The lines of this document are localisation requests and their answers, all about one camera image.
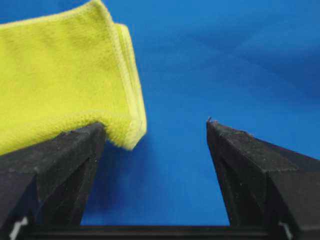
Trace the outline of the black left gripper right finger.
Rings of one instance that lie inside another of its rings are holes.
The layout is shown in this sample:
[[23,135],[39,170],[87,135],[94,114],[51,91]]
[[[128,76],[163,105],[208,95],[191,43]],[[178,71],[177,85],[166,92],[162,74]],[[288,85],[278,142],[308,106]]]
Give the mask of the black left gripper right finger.
[[320,161],[213,121],[207,145],[232,227],[272,240],[320,237]]

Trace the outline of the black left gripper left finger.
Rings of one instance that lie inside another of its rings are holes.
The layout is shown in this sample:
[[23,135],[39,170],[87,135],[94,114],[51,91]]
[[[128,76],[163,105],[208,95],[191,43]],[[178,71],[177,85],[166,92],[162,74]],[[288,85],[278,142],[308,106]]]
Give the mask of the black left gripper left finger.
[[79,225],[104,149],[93,123],[0,157],[0,237],[16,223]]

